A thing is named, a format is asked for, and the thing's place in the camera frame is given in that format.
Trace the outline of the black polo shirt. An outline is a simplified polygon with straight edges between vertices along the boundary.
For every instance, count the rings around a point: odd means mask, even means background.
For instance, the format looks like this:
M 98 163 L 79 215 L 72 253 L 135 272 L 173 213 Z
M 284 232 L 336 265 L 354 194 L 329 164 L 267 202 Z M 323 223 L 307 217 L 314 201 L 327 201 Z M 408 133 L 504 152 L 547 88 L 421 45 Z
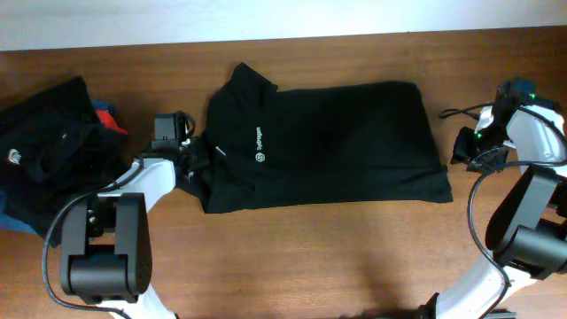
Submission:
M 281 91 L 242 63 L 212 95 L 198 141 L 206 163 L 182 188 L 208 214 L 453 199 L 411 82 Z

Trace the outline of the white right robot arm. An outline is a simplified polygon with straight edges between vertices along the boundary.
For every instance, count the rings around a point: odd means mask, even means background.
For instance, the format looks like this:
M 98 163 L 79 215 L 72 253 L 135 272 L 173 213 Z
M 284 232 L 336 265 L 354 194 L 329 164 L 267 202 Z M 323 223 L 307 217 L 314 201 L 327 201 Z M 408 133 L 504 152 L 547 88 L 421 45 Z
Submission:
M 467 202 L 467 223 L 482 256 L 452 287 L 435 293 L 415 313 L 421 319 L 512 318 L 497 307 L 515 292 L 566 272 L 566 135 L 560 105 L 537 95 L 522 78 L 504 82 L 493 102 L 479 106 L 475 128 L 462 128 L 452 163 L 479 174 Z M 474 200 L 490 175 L 517 167 L 521 176 L 494 211 L 480 238 Z

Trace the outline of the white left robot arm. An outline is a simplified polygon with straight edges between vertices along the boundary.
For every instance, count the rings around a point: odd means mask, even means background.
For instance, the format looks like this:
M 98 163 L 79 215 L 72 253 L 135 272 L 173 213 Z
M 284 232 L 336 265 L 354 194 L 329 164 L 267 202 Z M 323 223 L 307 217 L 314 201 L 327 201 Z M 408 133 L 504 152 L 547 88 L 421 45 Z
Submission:
M 158 114 L 154 130 L 149 150 L 124 175 L 75 196 L 54 218 L 50 228 L 61 229 L 60 286 L 81 299 L 79 304 L 62 300 L 44 275 L 47 293 L 60 306 L 114 318 L 176 316 L 151 286 L 148 213 L 168 193 L 188 187 L 208 158 L 189 114 Z

